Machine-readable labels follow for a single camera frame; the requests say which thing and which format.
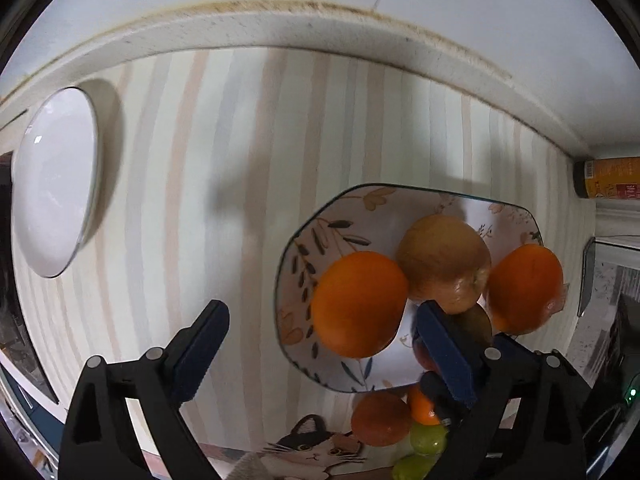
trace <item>cartoon cat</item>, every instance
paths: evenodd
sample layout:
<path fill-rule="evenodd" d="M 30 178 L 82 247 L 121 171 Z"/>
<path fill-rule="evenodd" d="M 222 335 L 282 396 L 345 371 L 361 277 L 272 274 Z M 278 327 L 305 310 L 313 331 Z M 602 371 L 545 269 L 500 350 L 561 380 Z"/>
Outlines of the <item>cartoon cat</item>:
<path fill-rule="evenodd" d="M 276 480 L 326 480 L 327 469 L 343 463 L 361 463 L 362 444 L 351 432 L 327 431 L 319 415 L 301 418 L 291 433 L 269 444 L 261 462 Z"/>

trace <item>floral plate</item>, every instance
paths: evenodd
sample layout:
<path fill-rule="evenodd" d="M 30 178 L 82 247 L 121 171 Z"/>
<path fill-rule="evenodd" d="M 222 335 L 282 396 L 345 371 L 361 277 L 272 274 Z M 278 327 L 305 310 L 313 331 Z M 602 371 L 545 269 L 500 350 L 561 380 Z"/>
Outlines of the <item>floral plate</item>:
<path fill-rule="evenodd" d="M 363 184 L 340 193 L 293 235 L 276 276 L 276 331 L 284 355 L 300 372 L 338 392 L 383 390 L 420 378 L 423 370 L 412 350 L 416 305 L 411 301 L 391 344 L 366 359 L 325 348 L 314 333 L 311 303 L 318 279 L 335 260 L 363 250 L 394 258 L 407 229 L 431 214 L 457 216 L 476 229 L 494 265 L 520 245 L 542 245 L 533 215 L 519 206 L 389 184 Z"/>

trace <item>green fruit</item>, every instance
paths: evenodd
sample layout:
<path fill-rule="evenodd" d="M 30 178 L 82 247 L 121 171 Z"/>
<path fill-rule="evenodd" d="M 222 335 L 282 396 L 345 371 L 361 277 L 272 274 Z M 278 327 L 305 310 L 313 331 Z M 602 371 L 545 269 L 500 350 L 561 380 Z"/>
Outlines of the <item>green fruit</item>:
<path fill-rule="evenodd" d="M 437 457 L 411 455 L 401 458 L 393 468 L 394 480 L 423 480 L 436 463 Z"/>
<path fill-rule="evenodd" d="M 435 455 L 442 453 L 447 447 L 447 430 L 441 424 L 424 426 L 414 422 L 409 440 L 416 453 Z"/>

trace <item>blue leaf print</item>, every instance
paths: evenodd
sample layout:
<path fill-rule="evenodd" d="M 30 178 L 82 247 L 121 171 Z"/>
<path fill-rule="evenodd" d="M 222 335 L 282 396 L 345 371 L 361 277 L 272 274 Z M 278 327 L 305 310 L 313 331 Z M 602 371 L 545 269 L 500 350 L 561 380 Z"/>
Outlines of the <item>blue leaf print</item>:
<path fill-rule="evenodd" d="M 353 375 L 353 372 L 350 370 L 350 368 L 344 363 L 344 361 L 340 361 L 340 364 L 342 365 L 342 369 L 344 370 L 344 372 L 351 378 L 352 381 L 358 383 L 360 386 L 364 386 L 364 384 L 362 384 L 355 375 Z"/>
<path fill-rule="evenodd" d="M 371 367 L 373 366 L 373 357 L 369 358 L 369 361 L 367 361 L 367 366 L 364 368 L 364 380 L 366 381 L 369 378 L 369 375 L 371 374 Z"/>

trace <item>striped surface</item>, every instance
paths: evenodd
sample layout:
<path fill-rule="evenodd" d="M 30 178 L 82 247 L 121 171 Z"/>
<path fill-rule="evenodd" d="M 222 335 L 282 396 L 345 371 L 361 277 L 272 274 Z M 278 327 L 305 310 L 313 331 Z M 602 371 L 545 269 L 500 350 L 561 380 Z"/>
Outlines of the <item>striped surface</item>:
<path fill-rule="evenodd" d="M 568 346 L 594 205 L 575 197 L 567 157 L 500 111 L 393 68 L 276 48 L 164 54 L 80 86 L 104 136 L 97 229 L 54 280 L 14 248 L 24 317 L 63 404 L 89 356 L 135 359 L 219 298 L 230 333 L 183 408 L 197 440 L 260 449 L 307 413 L 348 428 L 352 396 L 323 390 L 281 355 L 271 294 L 290 234 L 367 181 L 528 208 L 571 287 L 564 312 L 523 340 Z M 139 405 L 132 413 L 153 451 Z"/>

